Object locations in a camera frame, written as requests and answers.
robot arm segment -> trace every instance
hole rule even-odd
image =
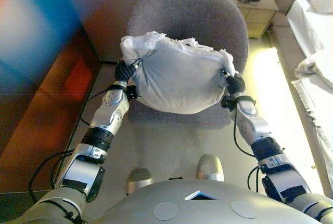
[[[267,196],[322,223],[330,223],[328,221],[333,219],[333,200],[311,193],[303,177],[275,141],[266,121],[258,116],[253,100],[243,95],[245,87],[241,82],[233,81],[242,80],[241,77],[232,77],[226,71],[222,73],[231,91],[231,96],[222,100],[222,106],[236,111],[239,131],[258,160],[261,172],[266,174],[262,183]]]
[[[56,188],[9,223],[30,223],[31,220],[40,223],[83,223],[81,217],[85,203],[93,201],[99,192],[105,173],[101,164],[129,109],[127,82],[140,64],[141,60],[129,67],[123,61],[118,63],[117,80],[104,95],[82,142],[61,170]]]

grey chair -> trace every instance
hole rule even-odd
[[[244,71],[248,52],[245,21],[230,0],[138,0],[127,34],[165,33],[173,39],[194,37],[201,45],[225,49],[233,55],[237,71]],[[159,112],[133,101],[129,118],[134,122],[184,124],[221,128],[230,123],[229,111],[218,103],[197,114]]]

white cloth bundle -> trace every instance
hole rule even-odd
[[[235,74],[233,56],[199,45],[194,38],[173,40],[163,33],[125,36],[126,65],[142,60],[132,76],[141,103],[158,111],[193,114],[219,102],[227,86],[221,69]]]

wooden nightstand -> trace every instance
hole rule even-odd
[[[231,1],[237,5],[244,16],[249,37],[260,38],[278,11],[274,0],[260,0],[250,4],[241,3],[238,0]]]

drawer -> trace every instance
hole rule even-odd
[[[242,7],[239,7],[239,10],[240,10],[241,14],[243,15],[244,19],[246,19],[246,16],[248,15],[250,10],[248,8],[242,8]]]
[[[268,24],[274,14],[275,11],[271,10],[250,9],[246,21],[251,23]]]
[[[259,23],[250,23],[246,22],[246,27],[248,29],[249,37],[260,38],[261,35],[266,30],[267,24],[259,24]]]

